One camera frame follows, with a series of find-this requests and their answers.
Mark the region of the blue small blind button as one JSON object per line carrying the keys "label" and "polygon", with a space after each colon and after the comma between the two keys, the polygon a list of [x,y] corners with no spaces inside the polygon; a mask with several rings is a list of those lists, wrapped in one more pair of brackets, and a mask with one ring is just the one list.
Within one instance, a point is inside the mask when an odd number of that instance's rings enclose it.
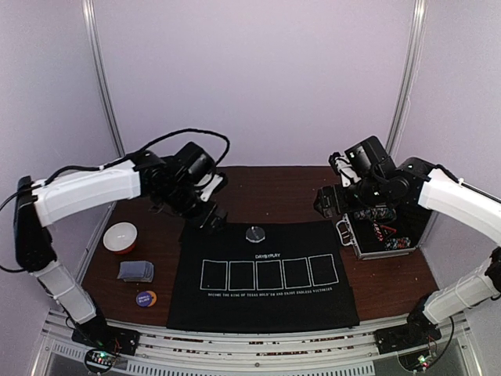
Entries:
{"label": "blue small blind button", "polygon": [[150,294],[151,291],[141,291],[135,297],[136,305],[142,308],[148,308],[151,305],[152,297]]}

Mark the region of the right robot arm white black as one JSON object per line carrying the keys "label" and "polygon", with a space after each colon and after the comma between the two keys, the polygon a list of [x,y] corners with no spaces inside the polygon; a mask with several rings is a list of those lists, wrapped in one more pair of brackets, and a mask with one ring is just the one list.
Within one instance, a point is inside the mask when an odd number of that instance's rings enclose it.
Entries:
{"label": "right robot arm white black", "polygon": [[318,190],[314,207],[323,217],[337,216],[341,243],[360,259],[382,259],[417,248],[430,249],[441,224],[454,222],[460,237],[443,245],[463,254],[470,235],[479,233],[493,246],[481,263],[450,285],[425,294],[402,325],[375,334],[380,353],[392,353],[438,340],[440,325],[500,296],[500,200],[444,165],[419,157],[394,163],[376,136],[328,160],[338,183]]}

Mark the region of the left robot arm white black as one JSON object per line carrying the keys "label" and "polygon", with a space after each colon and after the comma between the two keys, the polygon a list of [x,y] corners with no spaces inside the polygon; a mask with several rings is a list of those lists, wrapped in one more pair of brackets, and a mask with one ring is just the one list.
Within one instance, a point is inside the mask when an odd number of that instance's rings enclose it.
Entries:
{"label": "left robot arm white black", "polygon": [[213,233],[227,213],[211,198],[227,183],[217,161],[194,142],[171,156],[143,147],[99,167],[70,166],[37,181],[25,176],[18,182],[13,218],[16,262],[70,317],[78,334],[96,348],[116,349],[120,339],[59,260],[49,227],[95,207],[147,197],[195,229]]}

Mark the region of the orange big blind button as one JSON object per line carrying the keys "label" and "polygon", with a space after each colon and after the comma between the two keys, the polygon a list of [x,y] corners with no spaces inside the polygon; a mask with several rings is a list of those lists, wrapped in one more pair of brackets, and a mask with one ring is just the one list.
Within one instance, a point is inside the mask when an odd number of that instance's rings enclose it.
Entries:
{"label": "orange big blind button", "polygon": [[150,294],[151,294],[151,297],[152,297],[151,305],[154,306],[156,304],[156,302],[157,302],[157,294],[154,291],[151,291]]}

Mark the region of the clear round dealer button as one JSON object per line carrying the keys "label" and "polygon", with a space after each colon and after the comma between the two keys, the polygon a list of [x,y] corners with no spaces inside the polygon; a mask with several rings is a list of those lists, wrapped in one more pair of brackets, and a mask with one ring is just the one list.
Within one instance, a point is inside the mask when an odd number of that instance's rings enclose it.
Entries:
{"label": "clear round dealer button", "polygon": [[250,226],[246,230],[245,237],[250,243],[258,244],[265,240],[265,231],[260,226]]}

